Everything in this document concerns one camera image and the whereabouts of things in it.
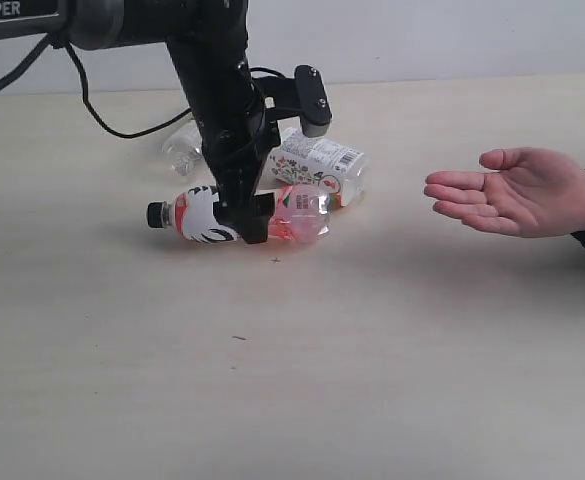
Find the bottle cap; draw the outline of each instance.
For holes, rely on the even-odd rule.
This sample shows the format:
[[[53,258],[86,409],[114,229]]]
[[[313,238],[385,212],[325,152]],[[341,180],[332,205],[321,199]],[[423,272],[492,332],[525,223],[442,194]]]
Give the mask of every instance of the bottle cap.
[[[155,202],[148,205],[147,218],[150,228],[163,228],[163,203]]]

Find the human hand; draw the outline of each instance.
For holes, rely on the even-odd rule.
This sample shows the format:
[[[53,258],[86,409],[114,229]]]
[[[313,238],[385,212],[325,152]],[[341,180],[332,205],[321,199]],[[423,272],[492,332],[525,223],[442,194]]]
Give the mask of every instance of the human hand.
[[[434,211],[475,230],[540,238],[585,230],[585,170],[551,150],[494,150],[479,163],[494,172],[438,172],[426,180]]]

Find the water bottle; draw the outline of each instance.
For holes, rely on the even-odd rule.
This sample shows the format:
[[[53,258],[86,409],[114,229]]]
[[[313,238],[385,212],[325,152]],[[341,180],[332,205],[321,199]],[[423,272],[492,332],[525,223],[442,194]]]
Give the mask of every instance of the water bottle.
[[[332,202],[346,207],[363,196],[369,157],[356,149],[326,138],[307,138],[297,128],[288,128],[282,144],[268,157],[267,168],[287,184],[315,185]]]
[[[329,195],[313,185],[293,185],[260,192],[274,193],[276,210],[269,224],[269,237],[310,244],[329,232]],[[232,228],[214,218],[219,201],[216,187],[191,188],[173,203],[151,203],[147,209],[150,228],[173,228],[198,243],[226,243],[240,239]]]
[[[187,177],[203,161],[202,142],[196,122],[190,121],[167,139],[162,152],[172,169],[182,177]]]

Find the robotic arm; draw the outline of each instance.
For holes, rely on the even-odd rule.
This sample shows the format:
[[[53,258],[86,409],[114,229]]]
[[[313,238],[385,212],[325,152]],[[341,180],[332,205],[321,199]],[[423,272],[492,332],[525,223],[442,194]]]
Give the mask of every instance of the robotic arm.
[[[219,188],[214,214],[249,244],[268,238],[272,195],[256,196],[278,121],[300,117],[308,137],[332,114],[320,74],[253,78],[246,58],[248,0],[6,0],[0,39],[58,33],[83,50],[164,42],[203,139]],[[266,106],[266,99],[274,107]]]

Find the finger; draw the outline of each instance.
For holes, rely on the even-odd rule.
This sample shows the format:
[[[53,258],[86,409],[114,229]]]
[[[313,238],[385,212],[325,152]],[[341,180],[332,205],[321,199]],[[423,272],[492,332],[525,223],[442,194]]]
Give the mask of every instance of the finger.
[[[446,217],[462,220],[465,217],[498,217],[499,212],[492,205],[460,205],[453,202],[436,202],[433,210]]]
[[[462,222],[463,225],[467,225],[479,232],[496,233],[510,237],[521,236],[521,228],[514,220],[509,218],[470,215],[463,218]]]
[[[529,148],[492,150],[481,155],[479,163],[490,170],[510,170],[516,167],[529,151]]]
[[[475,205],[488,203],[485,193],[476,190],[459,190],[458,188],[446,187],[445,185],[427,185],[424,190],[428,197],[437,200],[445,200],[464,205]]]
[[[437,172],[425,180],[428,185],[443,185],[459,190],[483,190],[485,174],[480,172]]]

